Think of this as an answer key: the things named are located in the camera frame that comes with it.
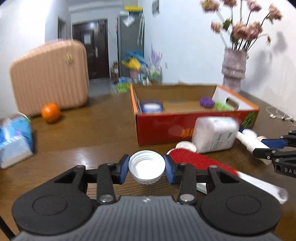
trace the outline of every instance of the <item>tissue box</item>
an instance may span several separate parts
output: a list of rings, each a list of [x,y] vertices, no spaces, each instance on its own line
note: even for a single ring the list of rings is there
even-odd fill
[[[10,138],[5,139],[0,129],[0,168],[8,168],[33,155],[32,132],[27,118],[11,120],[8,131]]]

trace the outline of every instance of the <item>door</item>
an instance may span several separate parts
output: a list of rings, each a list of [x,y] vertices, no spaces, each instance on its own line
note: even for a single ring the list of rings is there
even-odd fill
[[[107,20],[73,25],[73,38],[85,46],[89,79],[109,78]]]

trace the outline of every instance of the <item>red cardboard box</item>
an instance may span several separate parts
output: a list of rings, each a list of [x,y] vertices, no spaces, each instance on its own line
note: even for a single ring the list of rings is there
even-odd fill
[[[201,97],[215,101],[235,103],[237,110],[220,112],[215,108],[201,107]],[[230,116],[241,128],[252,129],[259,107],[239,94],[220,85],[133,85],[131,99],[136,119],[139,145],[153,145],[183,140],[191,141],[195,121],[200,116]],[[163,112],[142,113],[140,103],[158,100],[163,103]]]

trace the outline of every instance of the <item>refrigerator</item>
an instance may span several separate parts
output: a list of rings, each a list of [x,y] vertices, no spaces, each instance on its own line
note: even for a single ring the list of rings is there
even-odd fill
[[[144,56],[144,35],[142,35],[141,31],[139,37],[142,12],[130,12],[130,15],[133,15],[135,17],[135,22],[132,23],[129,27],[127,27],[123,22],[123,20],[128,17],[127,14],[121,14],[117,17],[118,65],[119,76],[121,77],[130,77],[130,72],[128,68],[126,68],[121,63],[122,60],[125,60],[129,56],[129,54],[127,53],[128,51],[140,52]]]

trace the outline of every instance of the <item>orange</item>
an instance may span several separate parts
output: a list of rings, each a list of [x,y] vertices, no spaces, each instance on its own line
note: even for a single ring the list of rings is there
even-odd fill
[[[54,123],[60,118],[61,110],[56,104],[49,103],[43,106],[41,116],[47,123]]]

